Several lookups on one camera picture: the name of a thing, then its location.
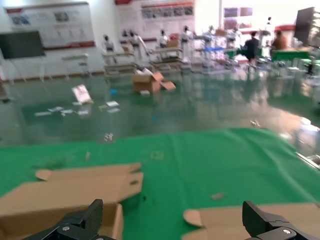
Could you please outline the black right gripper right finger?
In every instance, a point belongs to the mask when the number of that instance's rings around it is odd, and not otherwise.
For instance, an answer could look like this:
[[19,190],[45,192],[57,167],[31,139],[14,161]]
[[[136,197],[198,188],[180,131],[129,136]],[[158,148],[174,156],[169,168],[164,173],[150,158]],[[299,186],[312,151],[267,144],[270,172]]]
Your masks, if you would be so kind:
[[251,240],[317,240],[281,215],[262,211],[251,201],[242,204],[242,224]]

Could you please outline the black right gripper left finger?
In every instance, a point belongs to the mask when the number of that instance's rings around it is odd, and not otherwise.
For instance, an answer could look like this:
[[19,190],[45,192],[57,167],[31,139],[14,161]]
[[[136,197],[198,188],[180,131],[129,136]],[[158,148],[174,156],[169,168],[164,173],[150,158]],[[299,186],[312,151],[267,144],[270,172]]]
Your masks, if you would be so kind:
[[53,227],[28,236],[27,240],[94,240],[103,220],[103,201],[95,199],[86,210],[68,213]]

